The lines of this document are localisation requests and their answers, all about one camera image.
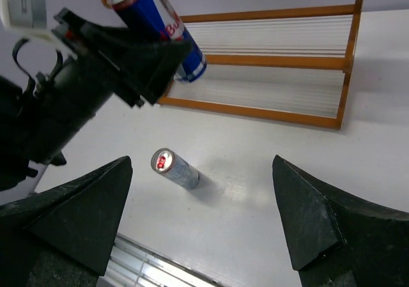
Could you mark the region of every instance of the blue and silver can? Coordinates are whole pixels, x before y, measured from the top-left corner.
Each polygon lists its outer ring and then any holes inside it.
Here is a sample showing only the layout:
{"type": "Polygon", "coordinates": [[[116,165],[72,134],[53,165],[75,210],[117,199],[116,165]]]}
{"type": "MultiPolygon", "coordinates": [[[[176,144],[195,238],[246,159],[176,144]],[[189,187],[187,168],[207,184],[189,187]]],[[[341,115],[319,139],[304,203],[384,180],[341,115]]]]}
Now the blue and silver can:
{"type": "Polygon", "coordinates": [[[162,148],[153,154],[151,167],[156,173],[185,189],[195,189],[199,185],[199,171],[169,148],[162,148]]]}
{"type": "Polygon", "coordinates": [[[193,49],[176,72],[179,81],[195,81],[206,70],[205,55],[168,0],[107,0],[124,23],[149,42],[189,40],[193,49]]]}

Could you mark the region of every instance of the white table surface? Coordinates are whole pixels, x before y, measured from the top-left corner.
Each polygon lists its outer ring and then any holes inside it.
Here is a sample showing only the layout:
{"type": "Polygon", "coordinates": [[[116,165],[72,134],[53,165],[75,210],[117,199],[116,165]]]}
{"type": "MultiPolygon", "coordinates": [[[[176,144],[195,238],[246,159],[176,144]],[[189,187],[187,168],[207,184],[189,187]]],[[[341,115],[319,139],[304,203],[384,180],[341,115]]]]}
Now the white table surface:
{"type": "Polygon", "coordinates": [[[272,161],[381,205],[409,211],[409,11],[362,15],[340,132],[168,107],[129,109],[116,97],[49,167],[41,192],[120,156],[134,175],[119,233],[231,287],[300,286],[275,202],[272,161]],[[206,176],[188,192],[156,175],[168,147],[206,176]]]}

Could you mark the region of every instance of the standing can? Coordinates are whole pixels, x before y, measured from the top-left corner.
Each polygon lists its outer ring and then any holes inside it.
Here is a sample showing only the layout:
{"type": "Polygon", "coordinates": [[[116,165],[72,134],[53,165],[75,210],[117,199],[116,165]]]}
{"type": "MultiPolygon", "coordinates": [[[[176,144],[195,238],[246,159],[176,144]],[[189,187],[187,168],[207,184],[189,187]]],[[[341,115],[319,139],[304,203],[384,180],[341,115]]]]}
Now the standing can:
{"type": "Polygon", "coordinates": [[[161,148],[153,154],[151,167],[156,173],[183,188],[194,189],[199,185],[199,171],[169,148],[161,148]]]}
{"type": "Polygon", "coordinates": [[[176,71],[175,79],[195,81],[206,70],[205,55],[168,0],[107,0],[124,23],[149,42],[188,40],[193,49],[176,71]]]}

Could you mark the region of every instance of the shelf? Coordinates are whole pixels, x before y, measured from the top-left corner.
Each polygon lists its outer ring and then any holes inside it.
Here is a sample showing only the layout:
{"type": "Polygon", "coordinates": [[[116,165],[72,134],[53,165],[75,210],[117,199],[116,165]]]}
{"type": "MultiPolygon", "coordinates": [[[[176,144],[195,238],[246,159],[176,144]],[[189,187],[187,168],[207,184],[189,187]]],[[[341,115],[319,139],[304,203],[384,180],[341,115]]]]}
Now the shelf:
{"type": "Polygon", "coordinates": [[[340,129],[362,3],[182,16],[209,67],[159,103],[340,129]]]}
{"type": "Polygon", "coordinates": [[[354,4],[341,6],[294,8],[282,10],[264,10],[233,13],[214,13],[202,15],[185,15],[181,19],[184,23],[199,22],[228,22],[232,20],[265,20],[291,19],[297,17],[325,17],[330,15],[353,15],[354,4]]]}
{"type": "Polygon", "coordinates": [[[159,102],[162,105],[184,107],[188,109],[198,109],[210,112],[234,114],[239,116],[248,116],[251,118],[261,118],[282,122],[290,122],[301,125],[312,125],[317,127],[340,129],[341,124],[334,118],[322,116],[308,116],[305,114],[264,110],[250,107],[240,107],[234,105],[214,104],[208,102],[199,102],[196,100],[180,100],[178,98],[162,98],[159,102]]]}
{"type": "Polygon", "coordinates": [[[312,68],[320,70],[345,70],[345,58],[206,55],[211,65],[273,66],[276,68],[312,68]]]}

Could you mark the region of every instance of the red bull can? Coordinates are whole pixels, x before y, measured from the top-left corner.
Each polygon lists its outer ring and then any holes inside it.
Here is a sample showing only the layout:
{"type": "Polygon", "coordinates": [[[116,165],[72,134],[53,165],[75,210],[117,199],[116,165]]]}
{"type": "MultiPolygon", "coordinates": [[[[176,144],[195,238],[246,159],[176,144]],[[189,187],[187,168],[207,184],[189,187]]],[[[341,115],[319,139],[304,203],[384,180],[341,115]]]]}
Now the red bull can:
{"type": "Polygon", "coordinates": [[[199,171],[169,148],[162,148],[153,154],[151,167],[154,172],[185,189],[194,189],[199,185],[199,171]]]}
{"type": "Polygon", "coordinates": [[[124,23],[149,42],[188,40],[193,49],[176,72],[179,81],[195,81],[207,61],[168,0],[107,0],[124,23]]]}

